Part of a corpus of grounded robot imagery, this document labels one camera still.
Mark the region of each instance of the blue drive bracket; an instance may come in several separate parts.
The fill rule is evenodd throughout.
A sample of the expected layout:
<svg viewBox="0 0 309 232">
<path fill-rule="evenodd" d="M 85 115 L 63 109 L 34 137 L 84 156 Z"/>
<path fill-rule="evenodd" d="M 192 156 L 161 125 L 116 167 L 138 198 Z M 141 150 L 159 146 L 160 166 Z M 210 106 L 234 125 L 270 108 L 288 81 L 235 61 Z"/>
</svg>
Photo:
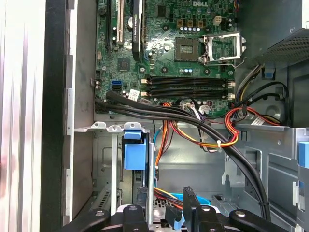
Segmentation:
<svg viewBox="0 0 309 232">
<path fill-rule="evenodd" d="M 125 170 L 145 170 L 146 169 L 146 148 L 147 140 L 143 138 L 143 143 L 138 143 L 141 140 L 140 130 L 127 130 L 124 134 L 126 140 L 136 140 L 136 143 L 126 143 L 124 146 L 124 169 Z"/>
<path fill-rule="evenodd" d="M 298 163 L 304 168 L 309 168 L 309 142 L 299 142 Z"/>
</svg>

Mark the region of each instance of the black ram slot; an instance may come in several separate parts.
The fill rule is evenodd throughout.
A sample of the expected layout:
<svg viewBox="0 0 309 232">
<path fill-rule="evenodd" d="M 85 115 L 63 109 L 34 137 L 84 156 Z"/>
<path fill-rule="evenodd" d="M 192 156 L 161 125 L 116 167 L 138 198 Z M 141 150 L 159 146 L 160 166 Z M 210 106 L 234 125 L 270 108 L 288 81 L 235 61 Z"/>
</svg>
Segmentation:
<svg viewBox="0 0 309 232">
<path fill-rule="evenodd" d="M 108 52 L 112 50 L 112 0 L 106 1 L 106 35 L 105 45 Z"/>
<path fill-rule="evenodd" d="M 148 78 L 149 85 L 152 86 L 204 86 L 221 87 L 226 84 L 224 79 L 196 78 L 196 77 L 157 77 Z"/>
<path fill-rule="evenodd" d="M 151 97 L 169 98 L 169 97 L 201 97 L 207 99 L 222 99 L 227 95 L 226 90 L 205 90 L 205 89 L 178 89 L 178 88 L 154 88 L 150 89 L 148 93 Z"/>
</svg>

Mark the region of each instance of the green circuit board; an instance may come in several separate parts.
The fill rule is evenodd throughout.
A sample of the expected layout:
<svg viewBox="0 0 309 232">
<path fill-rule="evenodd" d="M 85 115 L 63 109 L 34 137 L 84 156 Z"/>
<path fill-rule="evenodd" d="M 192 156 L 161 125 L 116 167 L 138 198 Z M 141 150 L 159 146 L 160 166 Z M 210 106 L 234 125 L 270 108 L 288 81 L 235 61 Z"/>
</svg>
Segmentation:
<svg viewBox="0 0 309 232">
<path fill-rule="evenodd" d="M 142 84 L 149 76 L 175 77 L 175 78 L 234 78 L 232 66 L 204 66 L 198 57 L 203 54 L 201 38 L 207 34 L 219 34 L 234 31 L 234 8 L 229 0 L 146 0 L 143 10 L 144 25 L 142 38 L 143 56 L 140 62 L 136 62 L 132 56 L 132 29 L 130 18 L 132 6 L 129 0 L 124 0 L 123 12 L 123 42 L 114 42 L 108 47 L 106 37 L 110 33 L 116 38 L 118 24 L 118 4 L 120 0 L 99 0 L 97 20 L 97 62 L 96 77 L 99 86 L 95 88 L 95 97 L 105 99 L 107 91 L 112 89 L 112 81 L 121 81 L 119 93 L 125 96 L 131 89 L 140 92 L 140 98 L 150 101 L 151 104 L 173 102 L 179 96 L 167 96 L 155 98 L 141 96 L 147 92 L 149 86 Z M 107 4 L 110 4 L 111 12 L 107 13 Z M 220 16 L 222 23 L 214 25 L 214 18 Z M 185 46 L 183 41 L 198 44 L 192 50 L 192 46 Z M 178 48 L 184 48 L 188 58 L 180 56 Z M 234 41 L 214 41 L 214 58 L 232 56 L 234 54 Z M 214 90 L 204 86 L 204 90 Z M 227 99 L 207 99 L 197 97 L 199 102 L 211 102 L 211 116 L 219 116 L 228 109 Z"/>
</svg>

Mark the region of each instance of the white cable tie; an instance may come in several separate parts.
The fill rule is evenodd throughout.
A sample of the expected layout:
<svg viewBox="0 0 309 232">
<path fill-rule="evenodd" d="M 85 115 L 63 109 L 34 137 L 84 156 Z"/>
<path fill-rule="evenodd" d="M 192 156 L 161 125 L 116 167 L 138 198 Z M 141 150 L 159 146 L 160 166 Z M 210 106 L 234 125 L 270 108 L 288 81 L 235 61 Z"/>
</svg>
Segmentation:
<svg viewBox="0 0 309 232">
<path fill-rule="evenodd" d="M 217 140 L 218 148 L 221 147 L 221 140 Z"/>
</svg>

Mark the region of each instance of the pcie slot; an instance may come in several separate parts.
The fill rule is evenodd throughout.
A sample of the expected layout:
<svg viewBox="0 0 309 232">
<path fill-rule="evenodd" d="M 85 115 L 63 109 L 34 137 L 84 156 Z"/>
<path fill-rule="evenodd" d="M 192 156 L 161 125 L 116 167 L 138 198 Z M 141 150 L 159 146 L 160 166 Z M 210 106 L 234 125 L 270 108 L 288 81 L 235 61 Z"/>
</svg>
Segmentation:
<svg viewBox="0 0 309 232">
<path fill-rule="evenodd" d="M 157 77 L 147 79 L 146 84 L 152 86 L 205 86 L 205 87 L 224 87 L 224 79 L 195 78 L 195 77 Z"/>
<path fill-rule="evenodd" d="M 108 52 L 112 50 L 112 0 L 106 1 L 106 35 L 105 44 Z"/>
<path fill-rule="evenodd" d="M 123 43 L 123 30 L 124 30 L 124 5 L 125 0 L 118 1 L 118 12 L 117 12 L 117 42 L 118 44 Z"/>
<path fill-rule="evenodd" d="M 169 97 L 201 97 L 207 99 L 222 99 L 226 97 L 227 91 L 225 90 L 205 90 L 205 89 L 178 89 L 178 88 L 152 88 L 147 91 L 148 96 L 156 98 L 169 98 Z"/>
</svg>

